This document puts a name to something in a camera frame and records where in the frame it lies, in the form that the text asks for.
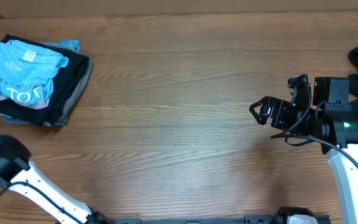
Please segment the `shirt tag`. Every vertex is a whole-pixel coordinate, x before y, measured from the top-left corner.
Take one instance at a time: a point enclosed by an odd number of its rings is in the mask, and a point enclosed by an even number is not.
[[[25,54],[24,54],[24,57],[22,60],[25,60],[27,62],[30,62],[32,63],[34,61],[34,58],[35,56],[37,55],[37,52],[34,51],[34,50],[31,50],[31,49],[28,49]]]

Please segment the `beige wall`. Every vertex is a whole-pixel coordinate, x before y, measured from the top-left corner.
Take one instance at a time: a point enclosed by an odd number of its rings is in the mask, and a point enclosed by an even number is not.
[[[358,11],[355,0],[0,0],[0,18]]]

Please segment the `blue t-shirt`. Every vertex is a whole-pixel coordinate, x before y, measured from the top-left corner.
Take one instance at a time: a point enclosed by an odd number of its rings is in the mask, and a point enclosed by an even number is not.
[[[32,62],[23,60],[28,50],[36,52]],[[10,98],[33,109],[47,107],[53,92],[52,78],[67,63],[68,58],[50,49],[19,40],[0,42],[0,101]]]

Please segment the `cable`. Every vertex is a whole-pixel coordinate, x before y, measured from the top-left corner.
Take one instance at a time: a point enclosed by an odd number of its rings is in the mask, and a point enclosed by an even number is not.
[[[303,135],[299,135],[299,134],[286,134],[284,136],[278,136],[278,137],[274,137],[274,138],[299,138],[299,139],[306,139],[308,141],[315,141],[315,142],[319,142],[321,144],[324,144],[326,146],[329,146],[331,147],[332,149],[335,149],[337,150],[337,152],[341,153],[343,156],[345,156],[347,159],[349,159],[353,165],[356,166],[356,168],[358,169],[358,163],[357,161],[355,161],[353,159],[353,157],[351,157],[347,152],[343,151],[341,148],[337,147],[337,146],[334,146],[333,144],[330,144],[326,141],[323,141],[323,140],[320,140],[320,139],[317,139],[317,138],[314,138],[314,137],[310,137],[310,136],[303,136]]]
[[[320,103],[318,103],[318,105],[316,106],[316,109],[314,111],[314,118],[316,120],[316,122],[318,121],[318,110],[320,109],[320,107],[322,107],[323,104],[327,103],[327,101],[321,101]]]
[[[289,133],[290,131],[292,131],[293,129],[295,129],[309,114],[309,111],[311,109],[311,93],[310,93],[310,87],[309,84],[307,84],[307,82],[305,82],[304,80],[302,80],[302,84],[306,87],[306,89],[308,90],[308,96],[309,96],[309,108],[306,110],[306,112],[304,113],[304,115],[290,128],[288,128],[287,130],[279,133],[279,134],[275,134],[273,136],[271,136],[271,139],[274,138],[282,138],[282,136],[286,133]]]
[[[39,190],[37,187],[34,187],[33,185],[27,183],[27,182],[14,182],[12,183],[8,183],[6,184],[6,186],[0,191],[0,197],[7,191],[9,190],[10,187],[15,186],[15,185],[24,185],[26,187],[30,187],[31,189],[35,190],[38,194],[40,194],[43,198],[45,198],[51,205],[53,205],[57,210],[59,210],[62,214],[67,215],[69,218],[71,218],[72,220],[74,220],[75,222],[77,222],[78,224],[83,224],[83,222],[79,221],[78,219],[76,219],[73,215],[71,215],[70,213],[66,212],[63,208],[60,208],[52,199],[50,199],[47,195],[45,195],[41,190]]]

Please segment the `wooden tabletop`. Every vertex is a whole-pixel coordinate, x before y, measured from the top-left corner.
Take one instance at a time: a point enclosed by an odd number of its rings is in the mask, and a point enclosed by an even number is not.
[[[63,190],[111,218],[213,218],[307,207],[341,223],[320,145],[270,140],[249,105],[287,78],[347,77],[358,12],[0,20],[5,34],[78,39],[95,61],[63,128],[6,124]],[[8,192],[0,223],[53,223]]]

